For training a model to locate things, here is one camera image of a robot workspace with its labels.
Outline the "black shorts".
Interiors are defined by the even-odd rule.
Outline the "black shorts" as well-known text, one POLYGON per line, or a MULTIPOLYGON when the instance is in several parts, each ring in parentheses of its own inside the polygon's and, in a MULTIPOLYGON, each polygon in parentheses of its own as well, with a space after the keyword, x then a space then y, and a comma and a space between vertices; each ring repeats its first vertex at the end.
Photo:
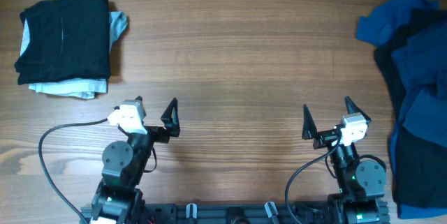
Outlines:
POLYGON ((108 79, 108 0, 45 0, 24 9, 29 44, 15 62, 17 83, 108 79))

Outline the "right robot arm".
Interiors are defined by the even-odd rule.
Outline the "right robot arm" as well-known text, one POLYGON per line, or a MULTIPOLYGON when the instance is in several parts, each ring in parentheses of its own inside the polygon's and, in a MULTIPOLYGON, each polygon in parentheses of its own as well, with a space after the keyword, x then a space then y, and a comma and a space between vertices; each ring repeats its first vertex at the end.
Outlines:
POLYGON ((325 202, 308 202, 308 223, 385 223, 388 213, 379 199, 385 195, 386 164, 373 155, 360 156, 355 143, 364 139, 371 118, 348 96, 347 114, 330 130, 317 130, 309 108, 303 106, 304 140, 313 140, 313 148, 327 149, 327 166, 337 180, 339 192, 325 202))

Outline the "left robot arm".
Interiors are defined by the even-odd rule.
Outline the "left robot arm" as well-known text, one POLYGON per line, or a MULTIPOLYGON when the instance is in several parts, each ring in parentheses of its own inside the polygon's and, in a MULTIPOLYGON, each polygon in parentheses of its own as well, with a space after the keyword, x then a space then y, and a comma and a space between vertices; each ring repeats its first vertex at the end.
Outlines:
POLYGON ((146 126, 142 98, 125 100, 109 116, 111 126, 127 136, 103 151, 102 180, 91 203, 89 223, 139 223, 145 208, 142 191, 137 188, 150 157, 156 157, 154 144, 178 137, 180 125, 177 99, 173 98, 161 115, 162 126, 146 126))

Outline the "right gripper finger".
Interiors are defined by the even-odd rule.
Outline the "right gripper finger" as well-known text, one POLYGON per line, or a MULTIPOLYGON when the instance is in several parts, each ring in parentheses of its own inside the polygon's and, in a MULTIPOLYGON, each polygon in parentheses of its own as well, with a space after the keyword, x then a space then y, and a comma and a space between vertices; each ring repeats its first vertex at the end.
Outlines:
POLYGON ((371 118, 365 114, 352 100, 349 96, 344 98, 344 102, 346 105, 346 110, 349 114, 361 113, 366 120, 366 123, 369 124, 372 120, 371 118))
POLYGON ((303 127, 302 127, 302 139, 310 140, 314 139, 317 134, 317 127, 312 118, 312 114, 306 104, 303 105, 303 127))

